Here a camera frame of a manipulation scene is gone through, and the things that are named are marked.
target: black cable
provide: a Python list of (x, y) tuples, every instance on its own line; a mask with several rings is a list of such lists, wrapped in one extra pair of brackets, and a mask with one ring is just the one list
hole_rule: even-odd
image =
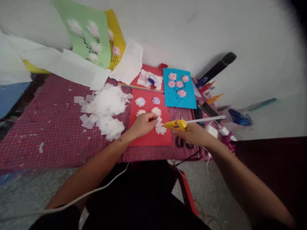
[(184, 159), (183, 161), (181, 161), (180, 163), (178, 163), (178, 164), (176, 164), (176, 165), (174, 164), (173, 166), (174, 166), (174, 167), (177, 167), (177, 166), (180, 165), (181, 163), (183, 163), (183, 162), (187, 161), (188, 159), (191, 159), (192, 157), (194, 157), (194, 156), (196, 156), (197, 154), (199, 154), (200, 151), (201, 151), (201, 148), (199, 148), (198, 151), (197, 151), (196, 153), (194, 153), (193, 155), (189, 156), (188, 158)]

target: floor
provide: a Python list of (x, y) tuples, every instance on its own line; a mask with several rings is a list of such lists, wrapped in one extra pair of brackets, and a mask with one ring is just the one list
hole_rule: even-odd
[[(223, 230), (250, 229), (247, 216), (232, 197), (213, 161), (208, 163), (209, 175), (206, 163), (203, 161), (184, 162), (178, 168), (185, 172), (193, 198), (196, 200), (196, 207), (199, 212), (204, 211), (206, 215), (204, 222), (209, 223), (212, 229), (219, 230), (219, 223)], [(75, 170), (55, 169), (23, 172), (19, 178), (0, 187), (0, 215), (30, 212), (44, 208)], [(173, 194), (182, 200), (179, 183), (176, 183)], [(36, 217), (26, 217), (0, 223), (0, 229), (26, 230), (35, 219)]]

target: person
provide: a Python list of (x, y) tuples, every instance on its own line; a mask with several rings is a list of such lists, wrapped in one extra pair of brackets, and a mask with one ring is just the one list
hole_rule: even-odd
[[(119, 139), (80, 167), (59, 189), (46, 209), (61, 207), (81, 195), (107, 185), (127, 164), (116, 164), (129, 144), (157, 123), (154, 113), (139, 115)], [(212, 155), (233, 196), (253, 220), (253, 229), (295, 229), (296, 223), (279, 198), (228, 148), (196, 123), (186, 131), (172, 133), (189, 143), (205, 147)], [(168, 186), (167, 161), (131, 164), (105, 189), (79, 200), (66, 209), (41, 216), (35, 229), (78, 229), (86, 206), (89, 216), (83, 229), (209, 229), (176, 199)]]

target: red paper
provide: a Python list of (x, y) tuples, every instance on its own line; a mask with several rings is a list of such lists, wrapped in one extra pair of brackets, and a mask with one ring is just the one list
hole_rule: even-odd
[[(147, 71), (147, 72), (151, 72), (154, 75), (163, 77), (163, 68), (155, 68), (155, 67), (152, 67), (150, 65), (144, 65), (143, 64), (142, 69)], [(137, 87), (137, 88), (143, 88), (143, 89), (146, 89), (146, 90), (150, 90), (150, 89), (147, 89), (145, 86), (137, 84), (139, 76), (140, 76), (140, 74), (135, 79), (133, 79), (133, 81), (130, 83), (129, 86), (132, 86), (134, 88)], [(155, 86), (151, 86), (151, 90), (163, 93), (164, 92), (164, 83), (162, 82), (161, 90), (156, 90), (155, 88), (156, 88)]]
[[(129, 128), (133, 125), (134, 121), (137, 119), (136, 113), (138, 110), (145, 110), (146, 112), (151, 112), (153, 107), (158, 107), (161, 109), (161, 118), (162, 123), (169, 122), (169, 113), (164, 102), (164, 95), (157, 92), (146, 91), (142, 89), (132, 89), (133, 99), (131, 100), (131, 109), (130, 109), (130, 120)], [(143, 107), (138, 107), (135, 104), (135, 100), (138, 97), (145, 99), (146, 103)], [(157, 97), (160, 99), (161, 103), (159, 105), (153, 104), (153, 98)], [(145, 136), (142, 136), (130, 145), (132, 146), (155, 146), (155, 145), (172, 145), (172, 137), (170, 130), (168, 129), (164, 135), (157, 134), (155, 129), (151, 130)]]

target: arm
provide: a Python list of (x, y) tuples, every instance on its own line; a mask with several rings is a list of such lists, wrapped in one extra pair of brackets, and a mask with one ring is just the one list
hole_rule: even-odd
[[(46, 209), (67, 204), (81, 195), (95, 189), (107, 176), (118, 158), (128, 145), (138, 137), (150, 132), (157, 123), (158, 117), (154, 113), (139, 115), (132, 127), (119, 139), (101, 150), (96, 156), (80, 167), (59, 189), (47, 205)], [(77, 203), (79, 210), (83, 210), (86, 199)]]
[(210, 152), (227, 186), (250, 217), (256, 221), (272, 218), (290, 228), (296, 227), (292, 215), (280, 199), (218, 139), (196, 123), (188, 124), (186, 132), (172, 132)]

